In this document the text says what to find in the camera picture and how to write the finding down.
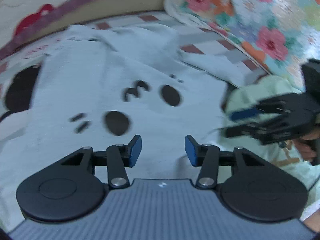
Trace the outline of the right hand with black glove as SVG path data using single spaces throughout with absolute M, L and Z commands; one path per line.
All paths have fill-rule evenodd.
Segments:
M 293 143 L 305 161 L 312 162 L 317 153 L 314 151 L 311 146 L 309 146 L 306 141 L 315 140 L 319 138 L 319 129 L 315 129 L 310 134 L 304 135 L 300 138 L 294 139 Z

